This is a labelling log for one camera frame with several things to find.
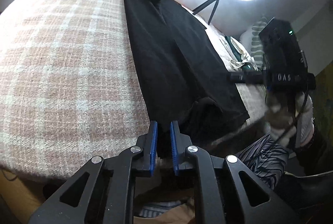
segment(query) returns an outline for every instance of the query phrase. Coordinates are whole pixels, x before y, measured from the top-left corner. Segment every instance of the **person's leg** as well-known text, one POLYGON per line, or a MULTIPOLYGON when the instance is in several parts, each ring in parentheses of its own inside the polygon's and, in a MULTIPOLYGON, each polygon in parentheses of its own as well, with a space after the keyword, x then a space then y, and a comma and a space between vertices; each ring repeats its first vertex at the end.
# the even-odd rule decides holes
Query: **person's leg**
POLYGON ((266 134, 236 156, 269 188, 274 189, 288 161, 289 153, 279 144, 268 149, 274 141, 266 134))

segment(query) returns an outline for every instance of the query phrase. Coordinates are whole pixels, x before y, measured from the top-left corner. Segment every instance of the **black tripod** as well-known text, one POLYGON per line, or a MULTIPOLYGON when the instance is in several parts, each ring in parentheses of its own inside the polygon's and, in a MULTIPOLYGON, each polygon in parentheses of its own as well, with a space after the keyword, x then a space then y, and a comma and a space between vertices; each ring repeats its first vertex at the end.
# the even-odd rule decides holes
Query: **black tripod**
POLYGON ((219 1, 220 0, 207 0, 206 2, 202 3, 200 6, 196 7, 193 10, 193 15, 197 15, 199 12, 201 12, 204 8, 208 7, 210 4, 212 4, 213 2, 215 2, 213 11, 210 14, 209 20, 208 20, 208 25, 210 24, 211 20, 213 19, 213 16, 215 14, 215 11, 217 9, 217 6, 219 5, 219 1))

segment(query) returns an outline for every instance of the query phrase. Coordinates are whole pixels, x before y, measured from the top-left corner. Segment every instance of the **person's hand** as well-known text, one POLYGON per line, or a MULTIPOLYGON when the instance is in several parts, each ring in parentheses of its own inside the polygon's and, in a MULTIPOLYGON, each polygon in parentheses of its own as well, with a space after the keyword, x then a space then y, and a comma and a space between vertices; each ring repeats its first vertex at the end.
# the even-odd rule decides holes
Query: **person's hand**
MULTIPOLYGON (((299 113, 303 102, 304 102, 304 93, 301 92, 296 95, 295 107, 296 114, 299 113)), ((270 136, 276 141, 293 122, 293 115, 288 112, 287 107, 287 97, 284 93, 273 94, 267 92, 266 94, 266 105, 268 111, 265 113, 265 119, 270 124, 270 136)), ((306 105, 304 107, 303 113, 300 115, 297 121, 297 127, 301 131, 301 147, 305 146, 312 138, 314 126, 312 118, 312 99, 308 96, 306 105)), ((284 147, 287 147, 290 141, 290 138, 296 134, 296 127, 293 126, 288 133, 279 140, 279 144, 284 147)))

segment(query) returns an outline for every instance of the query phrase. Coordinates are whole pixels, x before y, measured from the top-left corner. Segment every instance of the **black sleeve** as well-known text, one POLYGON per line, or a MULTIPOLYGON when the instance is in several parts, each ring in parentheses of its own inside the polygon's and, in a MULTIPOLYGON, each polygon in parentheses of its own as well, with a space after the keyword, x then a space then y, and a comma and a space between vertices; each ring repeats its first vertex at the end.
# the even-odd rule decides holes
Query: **black sleeve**
POLYGON ((296 155, 307 176, 333 170, 333 147, 316 127, 309 144, 296 155))

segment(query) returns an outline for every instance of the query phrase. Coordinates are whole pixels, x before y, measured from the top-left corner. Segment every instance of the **metal screw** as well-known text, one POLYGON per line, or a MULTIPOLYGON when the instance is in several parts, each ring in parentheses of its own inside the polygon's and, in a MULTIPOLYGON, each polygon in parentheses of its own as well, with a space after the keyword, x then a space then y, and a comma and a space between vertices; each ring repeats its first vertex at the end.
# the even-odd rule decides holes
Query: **metal screw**
POLYGON ((138 153, 139 151, 141 151, 141 148, 139 146, 133 146, 130 149, 130 151, 133 152, 133 153, 138 153))
POLYGON ((188 151, 191 153, 195 153, 198 151, 198 148, 196 146, 188 146, 188 151))
POLYGON ((102 161, 102 157, 100 156, 94 156, 92 159, 91 159, 91 162, 93 162, 94 164, 97 164, 99 162, 102 161))
POLYGON ((227 160, 230 163, 236 163, 237 162, 237 157, 235 157, 234 155, 228 155, 227 160))

